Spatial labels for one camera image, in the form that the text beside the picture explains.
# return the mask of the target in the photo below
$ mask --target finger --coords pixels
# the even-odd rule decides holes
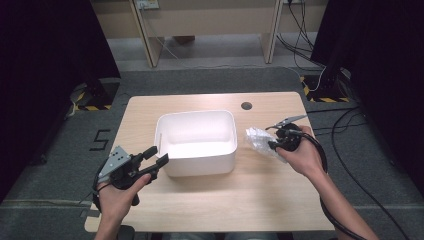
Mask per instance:
[[[150,173],[144,174],[129,188],[129,190],[132,193],[136,194],[149,182],[150,177],[151,177]]]
[[[311,128],[310,127],[308,127],[308,126],[299,126],[299,128],[300,128],[300,130],[302,130],[302,132],[304,132],[304,133],[307,133],[307,134],[309,134],[309,135],[311,135],[312,134],[312,130],[311,130]]]
[[[284,159],[286,159],[286,161],[290,161],[290,155],[293,154],[292,152],[286,151],[283,148],[277,147],[275,149],[275,151],[277,151],[277,153],[282,156]]]

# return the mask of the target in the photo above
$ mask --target wrist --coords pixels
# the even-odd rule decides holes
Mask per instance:
[[[305,177],[309,179],[309,181],[314,184],[316,182],[321,182],[323,179],[328,177],[327,173],[324,172],[323,169],[318,168],[315,171],[311,171],[308,174],[305,174]]]
[[[113,216],[102,215],[95,239],[115,240],[122,220]]]

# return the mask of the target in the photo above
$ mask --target electrical cable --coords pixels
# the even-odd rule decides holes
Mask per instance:
[[[394,217],[388,212],[388,210],[368,191],[365,189],[364,186],[362,186],[362,184],[353,176],[353,174],[350,172],[350,170],[347,168],[346,163],[343,161],[343,159],[341,158],[339,151],[337,150],[336,147],[336,143],[335,143],[335,138],[334,138],[334,134],[336,133],[335,129],[337,127],[337,124],[350,112],[354,111],[356,108],[353,108],[351,110],[346,111],[333,125],[332,128],[332,132],[331,132],[331,143],[334,149],[334,152],[337,155],[337,158],[339,159],[341,165],[343,166],[344,170],[346,171],[346,173],[351,177],[351,179],[362,189],[362,191],[367,194],[379,207],[380,209],[390,218],[390,220],[396,225],[396,227],[399,229],[399,231],[402,233],[402,235],[404,236],[405,239],[409,239],[408,236],[406,235],[405,231],[402,229],[402,227],[399,225],[399,223],[396,221],[396,219],[394,219]]]
[[[310,39],[309,39],[309,37],[308,37],[308,35],[307,35],[307,31],[306,31],[306,21],[305,21],[305,14],[306,14],[306,5],[305,5],[305,2],[304,1],[302,1],[302,3],[301,3],[301,18],[302,18],[302,23],[300,24],[299,23],[299,20],[297,19],[297,17],[296,17],[296,15],[294,14],[294,12],[293,12],[293,10],[292,10],[292,8],[291,8],[291,4],[289,4],[288,5],[289,6],[289,10],[290,10],[290,13],[291,13],[291,15],[293,16],[293,19],[294,19],[294,21],[296,22],[296,25],[297,25],[297,27],[299,28],[299,35],[298,35],[298,37],[297,37],[297,40],[296,40],[296,44],[295,44],[295,46],[292,46],[292,45],[290,45],[289,43],[287,43],[286,41],[284,41],[284,39],[283,39],[283,37],[282,37],[282,35],[281,35],[281,33],[279,34],[279,35],[277,35],[277,39],[288,49],[288,50],[290,50],[290,51],[292,51],[293,52],[293,59],[294,59],[294,62],[295,62],[295,64],[296,64],[296,66],[298,67],[298,68],[300,68],[300,69],[302,69],[302,70],[306,70],[306,71],[320,71],[320,70],[315,70],[315,69],[305,69],[305,68],[302,68],[302,67],[300,67],[299,66],[299,64],[297,63],[297,59],[296,59],[296,55],[298,55],[298,56],[300,56],[300,57],[302,57],[302,58],[304,58],[304,59],[306,59],[307,61],[310,61],[311,63],[313,63],[313,64],[315,64],[315,65],[317,65],[317,66],[319,66],[319,67],[324,67],[324,65],[322,65],[322,64],[320,64],[320,63],[317,63],[317,62],[314,62],[314,61],[312,61],[309,57],[307,57],[305,54],[303,54],[303,53],[301,53],[301,52],[299,52],[298,50],[301,50],[301,51],[306,51],[306,52],[312,52],[312,50],[313,50],[313,47],[314,47],[314,45],[312,44],[312,42],[310,41]],[[310,50],[308,50],[308,49],[303,49],[303,48],[298,48],[297,47],[297,45],[298,45],[298,43],[299,43],[299,40],[300,40],[300,37],[302,37],[303,38],[303,40],[306,42],[306,43],[308,43],[309,44],[309,48],[310,48]]]

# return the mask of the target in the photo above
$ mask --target black cable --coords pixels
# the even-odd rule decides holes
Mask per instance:
[[[292,51],[292,52],[293,52],[294,62],[295,62],[296,66],[297,66],[298,68],[300,68],[300,69],[302,69],[302,70],[306,70],[306,71],[321,71],[321,70],[311,70],[311,69],[305,69],[305,68],[300,67],[300,66],[299,66],[299,64],[297,63],[297,60],[296,60],[296,54],[297,54],[298,56],[300,56],[300,57],[302,57],[302,58],[304,58],[304,59],[306,59],[306,60],[308,60],[308,61],[310,61],[310,62],[312,62],[312,63],[316,64],[317,66],[320,66],[320,67],[322,67],[322,68],[324,67],[324,65],[322,65],[322,64],[320,64],[320,63],[317,63],[317,62],[312,61],[309,57],[307,57],[306,55],[304,55],[303,53],[301,53],[301,52],[299,52],[299,51],[298,51],[298,50],[302,50],[302,51],[312,52],[312,49],[313,49],[313,47],[314,47],[314,45],[312,44],[312,42],[309,40],[309,37],[308,37],[307,31],[306,31],[306,23],[305,23],[306,5],[305,5],[305,2],[303,1],[303,2],[301,3],[301,18],[302,18],[302,24],[300,24],[300,23],[299,23],[299,21],[298,21],[298,19],[297,19],[296,15],[294,14],[294,12],[293,12],[293,10],[292,10],[292,8],[291,8],[291,3],[289,3],[288,7],[289,7],[289,10],[290,10],[291,15],[293,16],[294,21],[296,22],[297,27],[299,28],[299,35],[298,35],[298,37],[297,37],[296,44],[295,44],[295,46],[291,46],[290,44],[288,44],[287,42],[285,42],[285,41],[284,41],[284,39],[282,38],[281,34],[280,34],[280,36],[278,36],[278,35],[277,35],[277,39],[278,39],[278,40],[280,40],[280,42],[281,42],[281,43],[282,43],[282,44],[283,44],[283,45],[284,45],[284,46],[285,46],[288,50],[290,50],[290,51]],[[298,44],[298,42],[299,42],[300,37],[302,37],[302,38],[305,40],[305,42],[309,44],[309,48],[310,48],[310,50],[302,49],[302,48],[298,48],[298,47],[297,47],[297,44]]]
[[[337,158],[339,159],[340,163],[342,164],[344,170],[347,172],[347,174],[351,177],[351,179],[362,189],[362,191],[364,191],[365,194],[367,194],[379,207],[380,209],[390,218],[390,220],[396,225],[396,227],[399,229],[399,231],[402,233],[402,235],[404,236],[405,239],[409,239],[408,236],[406,235],[405,231],[402,229],[402,227],[399,225],[399,223],[394,219],[394,217],[387,211],[387,209],[368,191],[366,190],[361,183],[359,183],[359,181],[353,176],[353,174],[350,172],[350,170],[347,168],[346,163],[343,161],[343,159],[341,158],[337,148],[336,148],[336,143],[335,143],[335,138],[334,138],[334,134],[335,134],[335,129],[337,124],[341,121],[341,119],[343,119],[347,114],[349,114],[350,112],[352,112],[353,110],[357,109],[353,108],[347,112],[345,112],[333,125],[333,129],[331,132],[331,143],[334,149],[334,152],[337,155]]]
[[[344,110],[352,110],[352,109],[356,109],[357,107],[351,107],[351,108],[332,108],[332,109],[324,109],[324,110],[312,110],[312,111],[307,111],[306,113],[321,113],[321,112],[332,112],[332,111],[344,111]]]
[[[337,129],[342,128],[341,131],[338,131],[336,133],[342,133],[342,132],[346,131],[349,127],[362,126],[362,125],[367,124],[367,122],[359,123],[359,124],[350,124],[350,122],[353,120],[353,118],[356,117],[356,116],[358,116],[358,115],[361,115],[361,113],[357,113],[355,115],[352,115],[349,118],[349,121],[344,126],[336,127]],[[332,127],[314,128],[314,131],[326,130],[326,129],[333,129],[333,128]],[[315,136],[325,135],[325,134],[330,134],[330,133],[332,133],[332,131],[326,132],[326,133],[318,133],[318,134],[315,134]]]
[[[344,131],[346,131],[349,127],[359,127],[359,126],[363,126],[363,125],[367,125],[367,122],[364,123],[358,123],[358,124],[350,124],[350,125],[345,125],[345,126],[341,126],[341,127],[337,127],[337,128],[344,128],[341,131],[338,131],[336,133],[342,133]],[[314,129],[314,131],[316,130],[324,130],[324,129],[331,129],[331,128],[319,128],[319,129]],[[331,134],[332,132],[325,132],[325,133],[316,133],[315,136],[322,136],[322,135],[327,135],[327,134]]]

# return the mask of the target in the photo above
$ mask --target gray floor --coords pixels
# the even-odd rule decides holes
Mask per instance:
[[[282,34],[284,40],[295,45],[297,33]],[[314,41],[316,33],[309,33]],[[316,65],[296,57],[278,42],[275,45],[271,64],[265,64],[260,47],[259,35],[216,35],[196,36],[195,41],[179,45],[172,37],[165,38],[158,66],[148,66],[140,39],[109,39],[109,45],[120,71],[158,71],[193,68],[252,68],[252,67],[316,67]],[[299,48],[308,48],[305,41],[298,42]]]
[[[293,44],[297,40],[297,34],[284,34],[283,37]],[[315,34],[311,33],[310,38],[313,40],[314,37]],[[172,81],[172,76],[165,77],[165,71],[203,69],[199,71],[205,75],[213,75],[216,74],[216,71],[213,71],[215,69],[226,69],[225,71],[228,71],[229,74],[237,73],[234,75],[245,76],[246,81],[250,81],[249,73],[255,74],[255,69],[272,70],[282,67],[281,74],[283,76],[290,75],[290,79],[294,79],[294,82],[285,83],[284,89],[301,92],[297,79],[300,74],[307,72],[296,68],[298,66],[293,53],[282,47],[279,42],[276,44],[272,64],[265,64],[257,35],[196,36],[194,42],[184,46],[178,45],[172,38],[167,38],[165,46],[169,51],[163,50],[156,68],[148,66],[139,39],[109,39],[108,42],[123,76],[121,87],[112,106],[113,110],[78,112],[72,117],[72,121],[64,123],[63,129],[66,131],[58,133],[49,150],[51,161],[49,161],[48,167],[27,168],[10,192],[7,201],[0,206],[0,228],[2,229],[0,239],[93,238],[92,233],[86,233],[83,229],[84,213],[87,206],[90,205],[90,201],[87,199],[82,202],[82,205],[78,205],[78,201],[88,191],[87,183],[92,181],[92,173],[95,172],[102,159],[107,156],[108,149],[103,152],[87,152],[86,148],[97,147],[93,145],[93,136],[97,129],[109,129],[110,132],[104,133],[103,137],[113,140],[120,117],[124,113],[125,104],[135,93],[132,88],[142,94],[189,93],[184,87],[158,89],[160,84],[154,85],[155,81],[158,81],[155,76],[164,76],[166,79],[161,81],[166,84],[167,81]],[[307,44],[301,42],[299,46],[306,48]],[[301,67],[316,69],[314,64],[300,57],[296,57],[296,61]],[[240,74],[238,70],[242,70],[244,75]],[[185,77],[181,71],[172,73],[179,74],[179,79]],[[138,83],[137,79],[140,79],[141,75],[145,77],[145,81]],[[195,80],[187,80],[185,84],[190,84],[190,81]],[[146,89],[143,84],[154,87]],[[307,111],[356,105],[354,101],[328,104],[307,102],[305,97],[302,99]],[[338,111],[310,113],[309,118],[313,127],[318,129],[331,127],[342,113]],[[352,123],[361,123],[364,120],[366,118],[363,115],[358,115],[353,117]],[[317,130],[315,133],[326,131],[328,130]],[[392,221],[357,187],[341,167],[340,162],[335,160],[336,156],[331,147],[330,135],[319,135],[317,138],[324,146],[328,158],[333,159],[329,163],[330,175],[361,215],[382,239],[402,239]],[[422,230],[424,225],[423,199],[408,176],[390,164],[389,157],[379,145],[372,128],[368,125],[350,127],[343,134],[337,135],[336,143],[342,157],[346,159],[349,169],[394,215],[410,238],[424,239],[424,230]],[[86,161],[72,161],[72,158]],[[82,172],[63,171],[64,168],[73,169],[76,162],[84,164]],[[70,180],[71,184],[68,184],[64,183],[63,179],[78,180]],[[333,232],[294,234],[296,240],[328,239],[332,236],[334,236]],[[137,239],[144,238],[144,234],[137,235]]]

